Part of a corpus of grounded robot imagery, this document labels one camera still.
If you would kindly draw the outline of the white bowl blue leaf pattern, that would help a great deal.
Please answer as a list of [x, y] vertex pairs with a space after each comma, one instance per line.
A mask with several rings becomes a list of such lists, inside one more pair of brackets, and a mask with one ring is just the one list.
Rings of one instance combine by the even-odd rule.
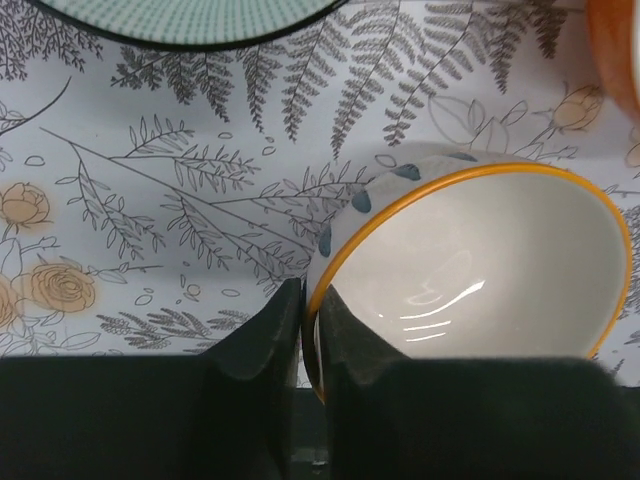
[[318, 236], [302, 323], [307, 374], [323, 395], [330, 291], [412, 358], [590, 358], [632, 270], [623, 215], [575, 173], [481, 151], [405, 163], [372, 179]]

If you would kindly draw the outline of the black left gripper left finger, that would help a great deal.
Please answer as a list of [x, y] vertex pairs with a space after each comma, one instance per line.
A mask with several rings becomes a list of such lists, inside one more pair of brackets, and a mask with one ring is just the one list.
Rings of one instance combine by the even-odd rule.
[[286, 479], [301, 283], [198, 355], [9, 357], [5, 479]]

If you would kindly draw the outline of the orange bowl black inside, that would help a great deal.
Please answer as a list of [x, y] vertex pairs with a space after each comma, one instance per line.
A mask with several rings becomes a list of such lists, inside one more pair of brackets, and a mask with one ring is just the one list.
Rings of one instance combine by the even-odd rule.
[[639, 2], [588, 0], [592, 57], [606, 93], [639, 126]]

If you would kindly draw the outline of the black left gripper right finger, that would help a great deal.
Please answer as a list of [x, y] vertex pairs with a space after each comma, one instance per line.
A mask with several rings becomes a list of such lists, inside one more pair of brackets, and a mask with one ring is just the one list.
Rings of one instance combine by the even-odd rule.
[[319, 314], [334, 479], [635, 479], [639, 392], [571, 358], [409, 358], [329, 289]]

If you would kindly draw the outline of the pale green ribbed bowl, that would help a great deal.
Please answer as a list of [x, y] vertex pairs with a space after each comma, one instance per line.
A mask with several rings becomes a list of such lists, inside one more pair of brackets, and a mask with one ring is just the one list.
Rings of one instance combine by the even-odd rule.
[[310, 26], [342, 1], [34, 1], [35, 7], [120, 43], [180, 52], [233, 50]]

